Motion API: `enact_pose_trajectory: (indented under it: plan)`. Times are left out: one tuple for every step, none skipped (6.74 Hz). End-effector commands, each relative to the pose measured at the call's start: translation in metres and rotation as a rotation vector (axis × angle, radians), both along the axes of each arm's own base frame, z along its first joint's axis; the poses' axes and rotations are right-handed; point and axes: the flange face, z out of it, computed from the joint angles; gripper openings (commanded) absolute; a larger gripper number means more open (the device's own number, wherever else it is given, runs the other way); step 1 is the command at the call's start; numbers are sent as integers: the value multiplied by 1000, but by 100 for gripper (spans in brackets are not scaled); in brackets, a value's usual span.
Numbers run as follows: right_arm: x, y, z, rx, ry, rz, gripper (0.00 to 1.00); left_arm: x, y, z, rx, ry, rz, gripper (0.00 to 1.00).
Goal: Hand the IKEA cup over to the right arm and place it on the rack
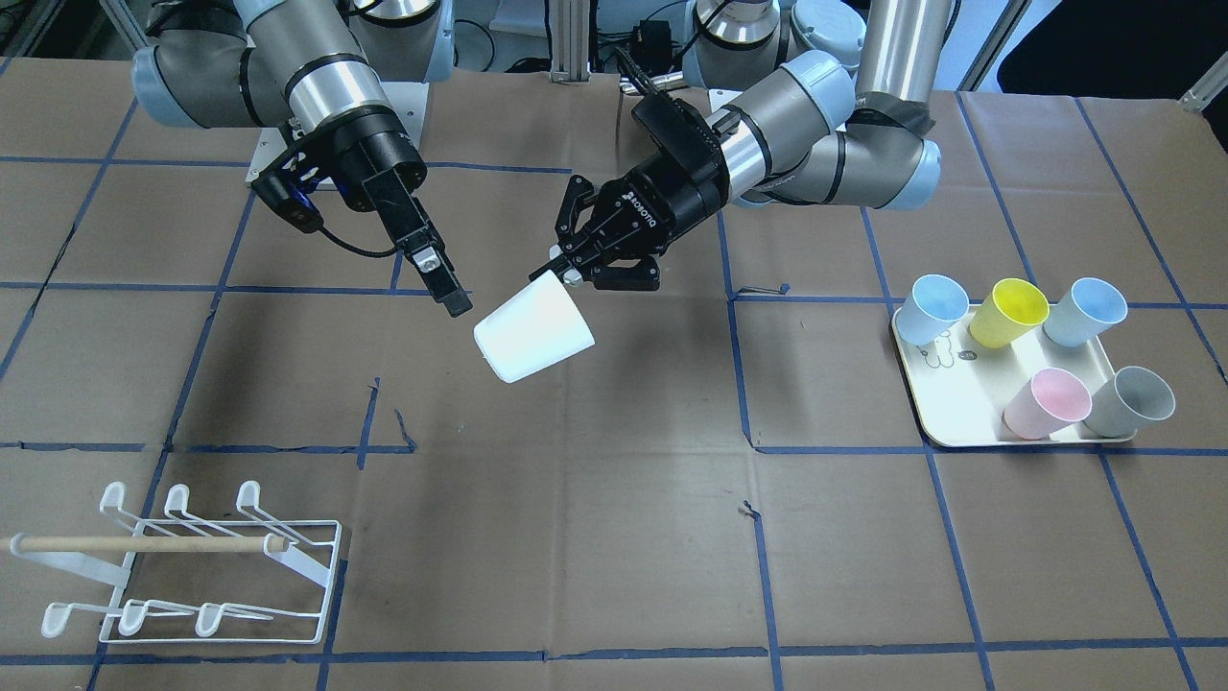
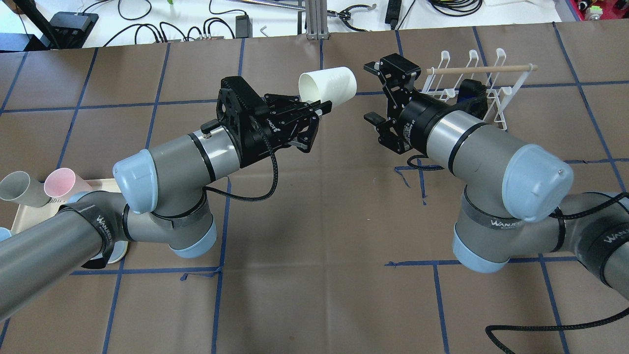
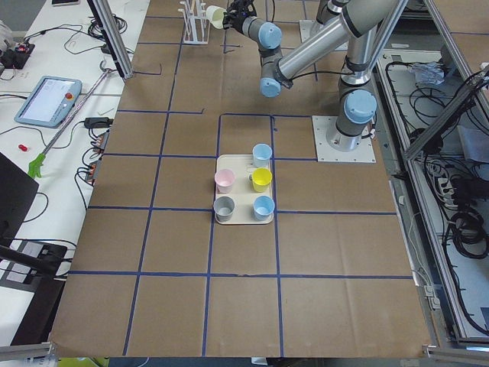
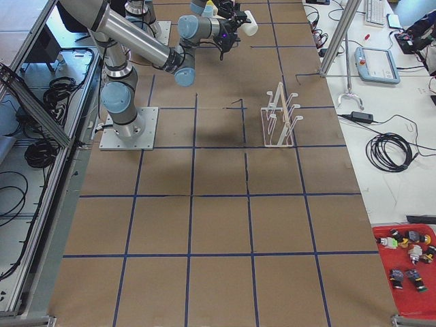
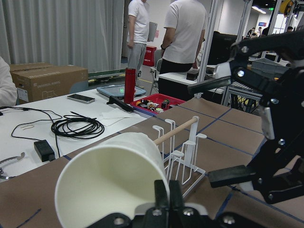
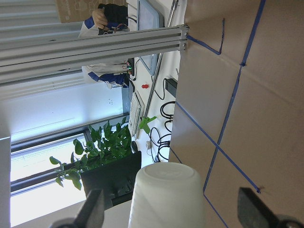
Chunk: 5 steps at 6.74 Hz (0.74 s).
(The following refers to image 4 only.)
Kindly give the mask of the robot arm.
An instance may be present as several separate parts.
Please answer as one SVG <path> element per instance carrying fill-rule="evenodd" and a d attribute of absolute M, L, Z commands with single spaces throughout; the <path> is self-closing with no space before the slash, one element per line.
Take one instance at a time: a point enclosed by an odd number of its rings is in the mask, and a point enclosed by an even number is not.
<path fill-rule="evenodd" d="M 152 1 L 126 1 L 122 7 L 131 16 L 150 24 L 145 31 L 110 7 L 109 1 L 61 1 L 61 7 L 85 26 L 104 60 L 108 81 L 101 91 L 102 103 L 112 119 L 114 133 L 133 140 L 146 126 L 134 105 L 138 75 L 125 49 L 141 55 L 157 68 L 174 74 L 184 87 L 193 84 L 195 69 L 188 55 L 156 40 L 160 32 Z"/>
<path fill-rule="evenodd" d="M 158 21 L 152 1 L 124 1 L 126 18 L 156 40 L 168 43 L 170 21 Z M 239 42 L 238 29 L 248 36 L 258 26 L 249 10 L 242 11 L 235 1 L 192 1 L 192 15 L 179 18 L 178 49 L 192 54 L 200 44 L 211 44 L 222 57 Z"/>

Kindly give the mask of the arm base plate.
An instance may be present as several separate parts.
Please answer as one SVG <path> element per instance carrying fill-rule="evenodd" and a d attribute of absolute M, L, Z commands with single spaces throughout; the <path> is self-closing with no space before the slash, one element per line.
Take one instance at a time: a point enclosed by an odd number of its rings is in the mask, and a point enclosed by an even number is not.
<path fill-rule="evenodd" d="M 136 120 L 129 125 L 113 123 L 108 114 L 107 125 L 99 143 L 103 151 L 152 151 L 155 143 L 155 132 L 158 121 L 158 107 L 138 107 Z"/>
<path fill-rule="evenodd" d="M 171 22 L 156 20 L 151 24 L 151 35 L 161 43 L 168 45 L 170 39 Z"/>

